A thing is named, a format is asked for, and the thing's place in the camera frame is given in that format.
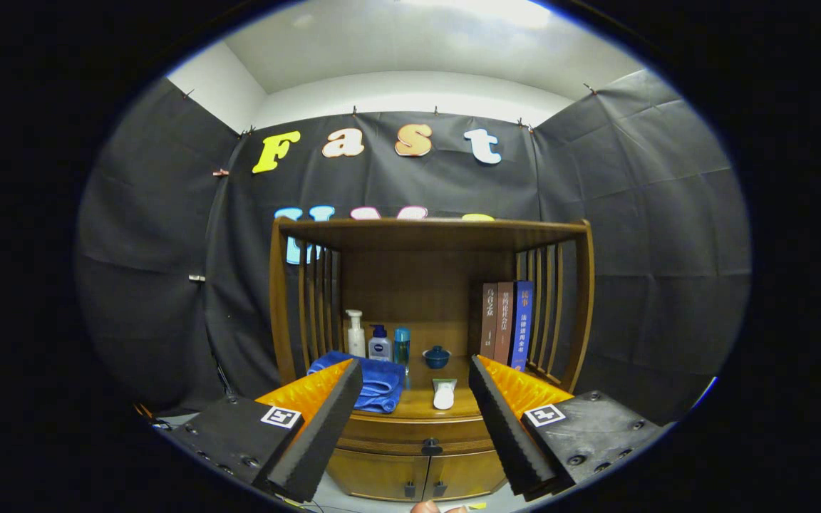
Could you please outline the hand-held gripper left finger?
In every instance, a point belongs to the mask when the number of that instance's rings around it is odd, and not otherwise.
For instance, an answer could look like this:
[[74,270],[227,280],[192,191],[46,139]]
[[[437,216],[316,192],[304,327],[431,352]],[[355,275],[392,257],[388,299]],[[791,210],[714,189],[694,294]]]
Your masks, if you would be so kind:
[[228,480],[309,502],[362,386],[361,364],[349,358],[261,398],[218,400],[162,437]]

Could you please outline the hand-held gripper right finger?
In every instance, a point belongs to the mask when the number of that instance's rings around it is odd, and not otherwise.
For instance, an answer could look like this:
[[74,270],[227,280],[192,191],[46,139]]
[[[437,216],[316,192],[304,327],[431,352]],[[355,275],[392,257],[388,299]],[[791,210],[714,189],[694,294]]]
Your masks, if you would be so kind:
[[482,355],[468,382],[512,493],[528,502],[589,486],[668,432],[607,393],[574,395]]

